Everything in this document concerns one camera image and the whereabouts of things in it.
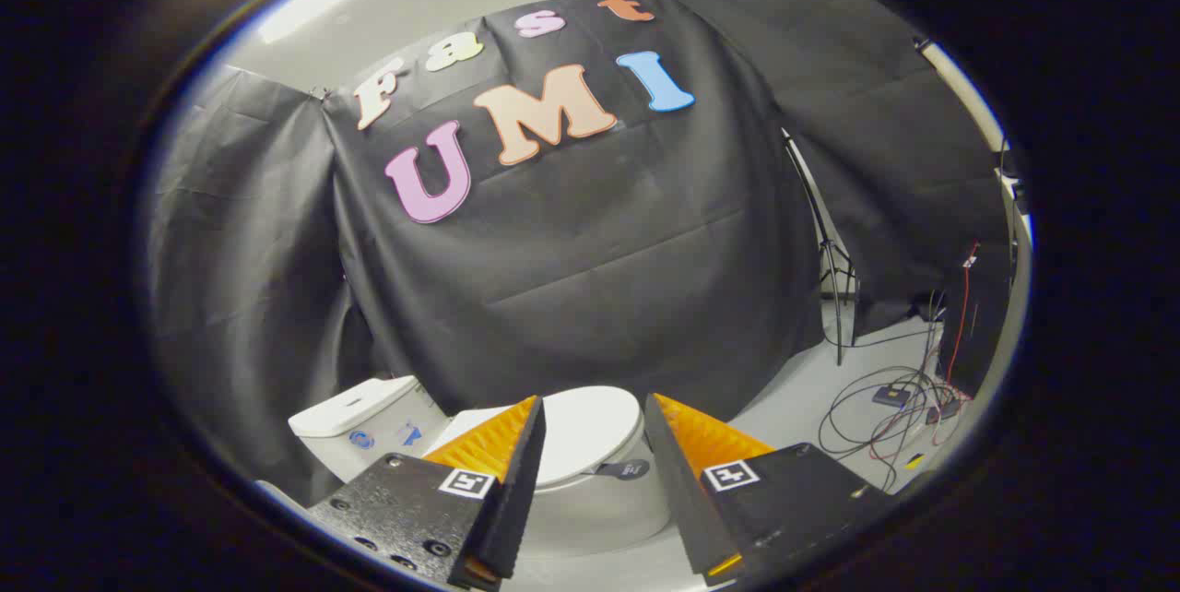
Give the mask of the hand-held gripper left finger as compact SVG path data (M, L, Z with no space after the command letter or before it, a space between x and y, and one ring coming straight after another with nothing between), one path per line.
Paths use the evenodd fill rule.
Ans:
M544 400L523 399L422 458L376 458L309 520L388 568L497 591L514 572L545 435Z

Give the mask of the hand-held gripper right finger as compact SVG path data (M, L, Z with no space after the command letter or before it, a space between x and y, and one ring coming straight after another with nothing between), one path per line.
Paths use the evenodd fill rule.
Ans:
M709 585L802 574L893 506L815 445L773 448L657 392L644 425L690 568Z

